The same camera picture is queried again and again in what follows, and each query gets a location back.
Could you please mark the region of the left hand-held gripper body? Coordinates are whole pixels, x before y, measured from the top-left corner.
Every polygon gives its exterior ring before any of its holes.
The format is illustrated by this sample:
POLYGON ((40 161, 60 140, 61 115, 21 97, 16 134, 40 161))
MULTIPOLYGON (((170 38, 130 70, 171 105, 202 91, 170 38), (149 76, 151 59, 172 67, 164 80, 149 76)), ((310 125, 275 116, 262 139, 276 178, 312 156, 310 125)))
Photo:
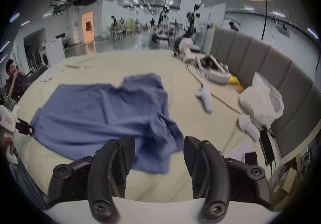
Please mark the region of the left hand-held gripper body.
MULTIPOLYGON (((17 132, 16 123, 18 122, 19 106, 15 105, 13 110, 7 109, 5 106, 0 106, 0 126, 4 128, 4 136, 14 138, 14 133, 17 132)), ((18 165, 16 155, 13 153, 14 145, 10 149, 10 146, 6 147, 6 157, 9 163, 18 165)))

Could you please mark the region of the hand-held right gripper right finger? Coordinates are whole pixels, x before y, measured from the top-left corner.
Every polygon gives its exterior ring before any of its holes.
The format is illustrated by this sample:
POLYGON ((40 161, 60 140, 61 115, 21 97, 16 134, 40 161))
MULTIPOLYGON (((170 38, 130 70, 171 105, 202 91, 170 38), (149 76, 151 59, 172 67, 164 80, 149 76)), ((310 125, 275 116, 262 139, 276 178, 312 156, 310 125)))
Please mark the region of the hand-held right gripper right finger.
POLYGON ((192 136, 184 139, 184 160, 194 199, 205 199, 198 216, 201 222, 221 222, 230 201, 270 208, 269 186, 262 167, 224 158, 209 141, 192 136))

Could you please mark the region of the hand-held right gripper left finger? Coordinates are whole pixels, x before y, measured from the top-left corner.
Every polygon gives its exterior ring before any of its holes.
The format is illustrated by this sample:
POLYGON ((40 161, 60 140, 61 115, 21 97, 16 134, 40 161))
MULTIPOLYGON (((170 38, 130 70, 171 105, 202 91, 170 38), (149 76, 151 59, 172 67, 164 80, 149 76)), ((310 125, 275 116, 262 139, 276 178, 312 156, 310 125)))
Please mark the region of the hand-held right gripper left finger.
POLYGON ((96 221, 118 221, 120 214, 112 198, 125 197, 126 178, 134 159, 134 137, 128 136, 110 139, 93 157, 57 165, 49 184, 48 207, 87 200, 96 221))

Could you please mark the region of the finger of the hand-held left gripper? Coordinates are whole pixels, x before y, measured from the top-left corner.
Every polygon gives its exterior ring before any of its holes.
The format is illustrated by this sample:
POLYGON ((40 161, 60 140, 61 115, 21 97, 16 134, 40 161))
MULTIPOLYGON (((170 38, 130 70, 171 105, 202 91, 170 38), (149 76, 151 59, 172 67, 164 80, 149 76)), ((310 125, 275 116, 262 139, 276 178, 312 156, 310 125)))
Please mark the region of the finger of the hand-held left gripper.
POLYGON ((19 133, 24 135, 33 135, 34 134, 34 127, 31 126, 28 122, 17 118, 15 128, 18 130, 19 133))

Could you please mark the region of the person's left hand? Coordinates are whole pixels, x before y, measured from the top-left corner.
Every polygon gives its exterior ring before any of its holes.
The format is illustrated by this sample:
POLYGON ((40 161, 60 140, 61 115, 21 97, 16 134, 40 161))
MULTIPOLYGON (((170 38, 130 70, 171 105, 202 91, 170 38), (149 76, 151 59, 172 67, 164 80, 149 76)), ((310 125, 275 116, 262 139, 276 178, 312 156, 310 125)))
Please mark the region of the person's left hand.
POLYGON ((7 147, 9 146, 9 149, 11 149, 12 145, 13 145, 13 139, 11 137, 6 137, 2 132, 0 135, 0 147, 2 149, 3 154, 6 153, 7 147))

